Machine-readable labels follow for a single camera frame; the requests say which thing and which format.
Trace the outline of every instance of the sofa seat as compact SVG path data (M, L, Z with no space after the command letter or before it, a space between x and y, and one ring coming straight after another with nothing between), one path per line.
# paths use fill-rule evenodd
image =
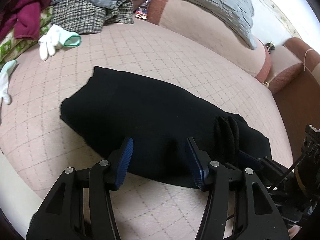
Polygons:
M44 198L68 166L101 159L60 120L60 104L79 90L95 65L129 71L183 87L224 111L239 113L269 138L274 160L289 167L292 153L271 92L208 48L160 26L136 21L82 35L77 48L42 62L38 45L18 58L2 105L0 148L20 177ZM112 192L121 239L195 239L207 193L127 174Z

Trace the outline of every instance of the houndstooth fabric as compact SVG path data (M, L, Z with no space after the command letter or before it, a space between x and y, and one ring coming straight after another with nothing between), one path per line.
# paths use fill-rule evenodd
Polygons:
M52 23L79 34L100 33L105 16L105 8L88 0L63 0L53 7Z
M131 0L118 0L117 6L109 10L105 18L106 23L133 24L132 20L133 3Z

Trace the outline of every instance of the metal screw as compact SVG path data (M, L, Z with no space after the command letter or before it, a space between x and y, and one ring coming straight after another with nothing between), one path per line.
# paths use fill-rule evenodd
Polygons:
M100 166L107 166L109 162L107 160L102 160L99 162Z
M247 173L247 174L253 174L253 169L251 169L251 168L246 168L245 169L245 172Z
M73 172L73 168L72 168L72 167L68 167L68 168L66 168L66 169L64 170L64 172L65 172L66 174L70 174L70 173Z
M210 161L210 165L213 167L218 167L219 166L219 162L217 161Z

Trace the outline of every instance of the folded black clothing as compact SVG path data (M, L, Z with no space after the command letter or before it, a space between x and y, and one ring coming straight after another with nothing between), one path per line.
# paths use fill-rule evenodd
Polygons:
M87 84L63 101L61 119L104 158L131 136L129 172L183 187L196 187L185 156L188 137L221 163L236 161L239 150L271 158L268 138L239 114L173 84L108 68L96 66Z

